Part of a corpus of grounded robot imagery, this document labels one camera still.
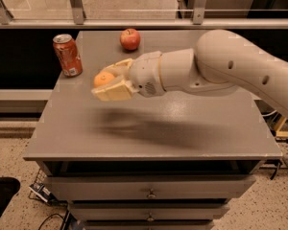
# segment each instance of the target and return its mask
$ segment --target red can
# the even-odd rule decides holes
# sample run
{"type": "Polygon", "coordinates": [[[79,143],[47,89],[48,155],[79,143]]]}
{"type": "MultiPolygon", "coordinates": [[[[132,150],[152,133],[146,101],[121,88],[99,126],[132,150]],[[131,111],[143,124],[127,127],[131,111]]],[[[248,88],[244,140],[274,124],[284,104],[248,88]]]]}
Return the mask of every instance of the red can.
{"type": "Polygon", "coordinates": [[[66,77],[75,77],[82,73],[83,66],[75,40],[70,34],[58,34],[54,37],[54,49],[60,60],[60,67],[66,77]]]}

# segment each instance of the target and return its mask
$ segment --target robotic hand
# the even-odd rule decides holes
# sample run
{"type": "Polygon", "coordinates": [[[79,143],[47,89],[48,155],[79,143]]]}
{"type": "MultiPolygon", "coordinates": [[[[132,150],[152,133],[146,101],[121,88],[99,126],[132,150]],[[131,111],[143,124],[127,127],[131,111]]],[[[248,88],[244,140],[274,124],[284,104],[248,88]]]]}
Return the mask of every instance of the robotic hand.
{"type": "Polygon", "coordinates": [[[161,96],[176,90],[217,96],[241,86],[288,119],[288,62],[229,31],[207,32],[195,49],[152,52],[120,61],[104,68],[95,83],[96,78],[106,79],[105,73],[113,78],[92,89],[101,101],[127,100],[134,93],[161,96]]]}

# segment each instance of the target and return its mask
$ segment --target orange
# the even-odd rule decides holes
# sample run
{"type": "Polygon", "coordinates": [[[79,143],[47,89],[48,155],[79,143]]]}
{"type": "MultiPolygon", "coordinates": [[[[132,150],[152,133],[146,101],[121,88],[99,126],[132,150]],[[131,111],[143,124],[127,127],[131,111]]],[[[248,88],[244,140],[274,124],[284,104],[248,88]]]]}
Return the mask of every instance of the orange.
{"type": "Polygon", "coordinates": [[[105,85],[114,79],[115,79],[115,77],[113,74],[111,74],[109,72],[100,72],[94,78],[94,88],[105,85]]]}

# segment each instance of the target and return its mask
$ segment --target apple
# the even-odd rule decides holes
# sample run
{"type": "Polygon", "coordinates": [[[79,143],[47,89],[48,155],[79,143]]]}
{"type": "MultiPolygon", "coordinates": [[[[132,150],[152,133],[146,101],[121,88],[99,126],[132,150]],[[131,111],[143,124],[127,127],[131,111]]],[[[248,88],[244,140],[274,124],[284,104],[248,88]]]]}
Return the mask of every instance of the apple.
{"type": "Polygon", "coordinates": [[[120,42],[126,50],[136,50],[140,44],[141,36],[140,33],[133,28],[124,30],[120,36],[120,42]]]}

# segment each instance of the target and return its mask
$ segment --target table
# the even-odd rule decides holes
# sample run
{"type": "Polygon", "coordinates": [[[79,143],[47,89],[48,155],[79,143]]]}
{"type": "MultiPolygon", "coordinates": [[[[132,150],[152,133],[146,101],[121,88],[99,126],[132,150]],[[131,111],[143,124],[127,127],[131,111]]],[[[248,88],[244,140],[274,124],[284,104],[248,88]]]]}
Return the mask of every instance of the table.
{"type": "Polygon", "coordinates": [[[140,31],[135,52],[119,31],[77,38],[84,71],[60,75],[24,159],[47,174],[46,187],[69,203],[85,229],[211,229],[252,173],[282,154],[251,94],[169,92],[99,102],[90,93],[103,67],[159,50],[193,47],[204,30],[140,31]]]}

